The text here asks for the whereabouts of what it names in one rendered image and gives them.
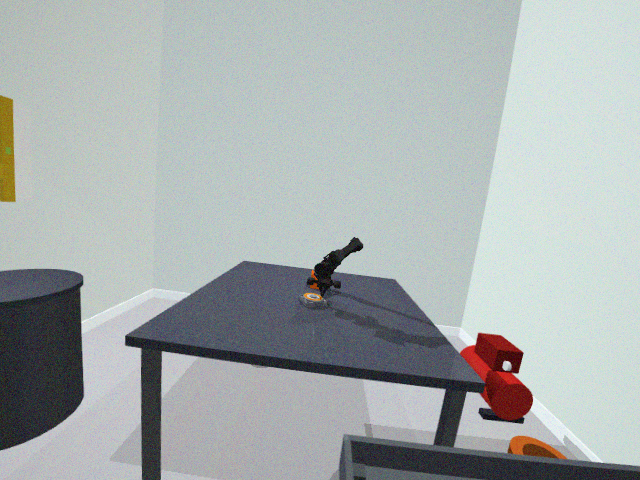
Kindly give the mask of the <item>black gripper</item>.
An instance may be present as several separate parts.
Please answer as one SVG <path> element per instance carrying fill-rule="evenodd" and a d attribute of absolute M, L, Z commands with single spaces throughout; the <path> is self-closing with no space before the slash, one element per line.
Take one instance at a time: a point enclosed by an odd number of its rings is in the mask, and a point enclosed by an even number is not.
<path fill-rule="evenodd" d="M 320 279 L 322 277 L 328 277 L 330 275 L 330 272 L 324 272 L 323 274 L 320 274 L 319 280 L 315 280 L 315 278 L 312 278 L 312 277 L 308 277 L 308 279 L 307 279 L 307 285 L 313 285 L 314 283 L 317 283 L 317 287 L 319 287 L 319 289 L 320 289 L 320 293 L 321 293 L 321 297 L 322 298 L 323 298 L 325 292 L 327 291 L 327 289 L 330 289 L 330 286 L 328 288 L 324 288 L 323 294 L 322 294 L 322 287 L 319 286 L 320 285 Z M 341 282 L 334 280 L 332 286 L 334 286 L 334 288 L 341 289 Z"/>

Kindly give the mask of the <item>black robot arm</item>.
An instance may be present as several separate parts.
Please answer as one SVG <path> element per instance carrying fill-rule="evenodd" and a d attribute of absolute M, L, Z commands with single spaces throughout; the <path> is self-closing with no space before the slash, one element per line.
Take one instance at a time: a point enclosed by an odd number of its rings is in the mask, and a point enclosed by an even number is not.
<path fill-rule="evenodd" d="M 355 253 L 363 249 L 363 244 L 358 238 L 353 238 L 350 240 L 351 242 L 344 247 L 343 249 L 335 250 L 326 255 L 322 262 L 318 263 L 314 267 L 314 276 L 319 280 L 320 274 L 324 272 L 330 272 L 328 277 L 322 277 L 320 279 L 320 287 L 328 288 L 333 285 L 333 280 L 331 280 L 331 275 L 334 270 L 342 263 L 342 260 L 345 259 L 351 253 Z M 328 257 L 327 257 L 328 256 Z M 327 258 L 326 258 L 327 257 Z"/>

